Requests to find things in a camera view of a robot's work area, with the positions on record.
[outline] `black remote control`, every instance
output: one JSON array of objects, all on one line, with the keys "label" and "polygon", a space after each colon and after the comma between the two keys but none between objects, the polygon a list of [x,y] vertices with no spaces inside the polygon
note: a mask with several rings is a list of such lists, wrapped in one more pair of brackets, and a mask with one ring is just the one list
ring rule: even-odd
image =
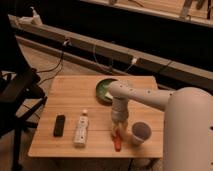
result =
[{"label": "black remote control", "polygon": [[64,115],[57,115],[55,120],[55,127],[53,131],[54,137],[62,137],[64,131],[64,123],[65,123],[65,116]]}]

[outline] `cable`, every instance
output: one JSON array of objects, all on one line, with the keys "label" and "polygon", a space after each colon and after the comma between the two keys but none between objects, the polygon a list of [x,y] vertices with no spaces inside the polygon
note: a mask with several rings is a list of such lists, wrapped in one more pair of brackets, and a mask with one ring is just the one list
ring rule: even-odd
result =
[{"label": "cable", "polygon": [[55,67],[53,67],[51,69],[47,69],[47,70],[37,71],[37,73],[39,74],[39,73],[44,73],[44,72],[52,72],[52,71],[56,70],[59,67],[59,65],[62,63],[62,60],[63,60],[63,55],[61,55],[57,65]]},{"label": "cable", "polygon": [[129,166],[128,166],[128,171],[131,171],[132,170],[132,163],[133,163],[133,158],[130,159],[130,162],[129,162]]},{"label": "cable", "polygon": [[98,66],[102,71],[107,72],[107,73],[113,75],[113,72],[104,69],[104,68],[101,66],[101,64],[98,62],[97,58],[96,58],[96,52],[95,52],[95,51],[96,51],[96,46],[97,46],[97,43],[100,42],[100,41],[101,41],[101,40],[95,41],[95,43],[94,43],[94,45],[93,45],[93,48],[92,48],[93,57],[94,57],[94,59],[95,59],[95,62],[96,62],[96,64],[97,64],[97,66]]},{"label": "cable", "polygon": [[63,69],[63,56],[64,56],[64,51],[62,50],[62,52],[61,52],[61,68],[56,72],[56,74],[54,75],[54,76],[52,76],[52,77],[49,77],[49,78],[46,78],[46,79],[44,79],[44,80],[42,80],[40,83],[38,83],[38,85],[41,85],[41,84],[43,84],[45,81],[48,81],[48,80],[51,80],[51,79],[53,79],[53,78],[55,78],[57,75],[58,75],[58,73]]},{"label": "cable", "polygon": [[61,57],[59,59],[58,64],[55,67],[53,67],[51,69],[47,69],[47,70],[37,71],[37,73],[52,72],[52,71],[56,70],[59,67],[59,65],[63,62],[64,47],[66,47],[68,44],[71,44],[70,39],[69,38],[65,38],[65,41],[62,44],[62,50],[61,50],[62,54],[61,54]]},{"label": "cable", "polygon": [[[27,109],[30,109],[30,107],[28,107],[28,106],[25,105],[25,104],[22,104],[22,106],[26,107]],[[40,116],[39,116],[36,112],[34,112],[34,114],[35,114],[35,116],[37,116],[38,119],[40,119]]]},{"label": "cable", "polygon": [[163,71],[165,68],[167,68],[173,61],[170,61],[167,65],[163,66],[162,68],[160,68],[158,70],[158,72],[156,73],[156,75],[160,74],[161,71]]},{"label": "cable", "polygon": [[137,5],[139,5],[140,7],[144,7],[143,4],[141,2],[138,2],[137,0],[129,0],[130,2],[134,2]]},{"label": "cable", "polygon": [[130,68],[132,68],[134,65],[136,65],[137,61],[138,61],[138,58],[133,57],[133,58],[132,58],[132,61],[131,61],[131,64],[129,65],[129,67],[127,67],[127,68],[124,70],[124,72],[129,71]]}]

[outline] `green bowl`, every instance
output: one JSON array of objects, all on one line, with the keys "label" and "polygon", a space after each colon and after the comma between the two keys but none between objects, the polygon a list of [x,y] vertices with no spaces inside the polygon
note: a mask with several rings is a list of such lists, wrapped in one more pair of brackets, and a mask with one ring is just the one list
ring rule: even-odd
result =
[{"label": "green bowl", "polygon": [[106,105],[111,105],[112,104],[112,99],[106,97],[106,93],[107,93],[107,87],[108,87],[108,85],[111,82],[113,82],[113,81],[117,81],[117,80],[113,79],[113,78],[107,78],[107,79],[101,80],[96,85],[96,97],[103,104],[106,104]]}]

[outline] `white cup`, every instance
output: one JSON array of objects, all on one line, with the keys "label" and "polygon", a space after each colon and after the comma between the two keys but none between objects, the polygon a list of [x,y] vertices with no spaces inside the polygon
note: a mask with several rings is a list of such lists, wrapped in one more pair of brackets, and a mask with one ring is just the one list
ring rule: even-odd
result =
[{"label": "white cup", "polygon": [[132,125],[132,144],[135,146],[141,145],[148,140],[152,134],[151,128],[144,122],[136,122]]}]

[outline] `orange object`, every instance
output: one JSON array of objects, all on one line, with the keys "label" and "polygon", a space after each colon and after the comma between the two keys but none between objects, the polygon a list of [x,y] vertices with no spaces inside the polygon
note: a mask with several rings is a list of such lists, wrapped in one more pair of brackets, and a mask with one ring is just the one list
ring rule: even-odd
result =
[{"label": "orange object", "polygon": [[116,130],[115,133],[116,133],[116,136],[113,137],[114,147],[115,147],[115,151],[119,152],[119,151],[121,151],[121,142],[122,142],[122,139],[121,139],[119,130]]}]

